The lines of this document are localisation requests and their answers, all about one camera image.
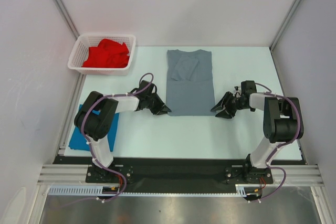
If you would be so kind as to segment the grey t shirt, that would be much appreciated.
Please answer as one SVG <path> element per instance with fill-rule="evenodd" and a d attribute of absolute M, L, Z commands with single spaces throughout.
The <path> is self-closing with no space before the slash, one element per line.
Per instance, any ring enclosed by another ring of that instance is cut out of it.
<path fill-rule="evenodd" d="M 169 116 L 214 116 L 212 53 L 167 51 L 166 105 Z"/>

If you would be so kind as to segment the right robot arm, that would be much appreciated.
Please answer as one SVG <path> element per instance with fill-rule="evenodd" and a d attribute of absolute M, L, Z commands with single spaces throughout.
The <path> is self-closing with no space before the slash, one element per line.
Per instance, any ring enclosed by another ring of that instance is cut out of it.
<path fill-rule="evenodd" d="M 271 178 L 271 162 L 284 147 L 292 144 L 304 134 L 298 98 L 276 95 L 267 89 L 258 92 L 258 83 L 246 80 L 235 87 L 235 92 L 226 92 L 212 107 L 216 117 L 232 119 L 239 110 L 263 112 L 263 134 L 257 148 L 247 155 L 241 167 L 225 169 L 228 184 L 256 184 Z"/>

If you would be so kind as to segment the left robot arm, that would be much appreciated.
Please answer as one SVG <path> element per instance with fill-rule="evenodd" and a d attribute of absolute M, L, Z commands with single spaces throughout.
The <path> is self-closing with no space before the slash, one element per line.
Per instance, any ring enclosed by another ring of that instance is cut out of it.
<path fill-rule="evenodd" d="M 157 94 L 156 85 L 142 80 L 137 88 L 127 93 L 103 95 L 92 91 L 75 116 L 74 125 L 85 138 L 91 161 L 99 168 L 97 174 L 103 181 L 110 182 L 115 175 L 124 178 L 111 166 L 114 157 L 110 151 L 108 133 L 115 115 L 144 109 L 150 110 L 153 115 L 171 112 Z"/>

